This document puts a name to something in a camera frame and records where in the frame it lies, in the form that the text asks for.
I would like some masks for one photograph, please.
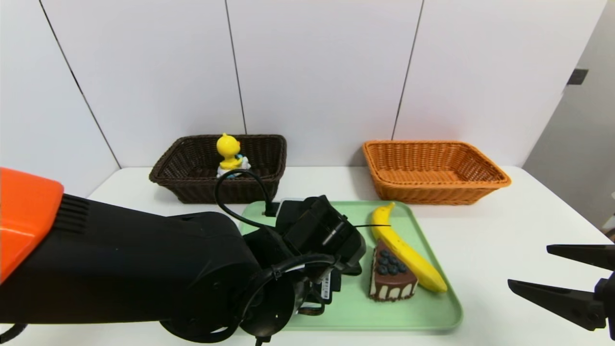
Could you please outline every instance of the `cake slice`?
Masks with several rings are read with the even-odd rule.
[[[377,302],[408,299],[414,295],[417,284],[416,275],[378,240],[371,267],[370,298]]]

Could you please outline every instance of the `brown wicker basket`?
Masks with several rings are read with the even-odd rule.
[[[381,199],[410,204],[473,204],[510,178],[463,142],[381,140],[363,144]]]
[[[250,160],[250,170],[263,179],[271,198],[286,168],[286,140],[281,135],[234,135],[241,142],[241,154]],[[215,203],[213,188],[222,156],[216,150],[220,135],[182,137],[162,155],[149,179],[171,190],[183,203]],[[224,203],[252,203],[264,200],[258,183],[251,177],[226,179],[220,187]]]

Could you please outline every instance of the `yellow banana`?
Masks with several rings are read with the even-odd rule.
[[[390,225],[389,216],[395,203],[388,206],[377,207],[371,215],[374,225]],[[419,279],[419,284],[434,292],[446,292],[448,287],[440,273],[426,259],[418,254],[395,232],[393,227],[374,226],[371,232],[376,240],[381,239],[391,251],[412,270]]]

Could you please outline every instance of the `yellow duck toy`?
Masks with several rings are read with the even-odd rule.
[[[220,178],[221,175],[232,169],[250,169],[248,158],[239,154],[241,147],[239,141],[236,140],[235,137],[222,134],[222,137],[220,137],[216,143],[216,148],[218,149],[218,153],[224,158],[218,166],[218,174],[216,177]],[[229,178],[237,177],[238,175],[240,174],[229,175]]]

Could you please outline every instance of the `sticker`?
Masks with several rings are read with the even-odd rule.
[[[328,300],[330,294],[331,294],[331,272],[329,272],[329,275],[327,275],[327,277],[324,278],[322,280],[322,283],[320,284],[320,296],[324,300]]]

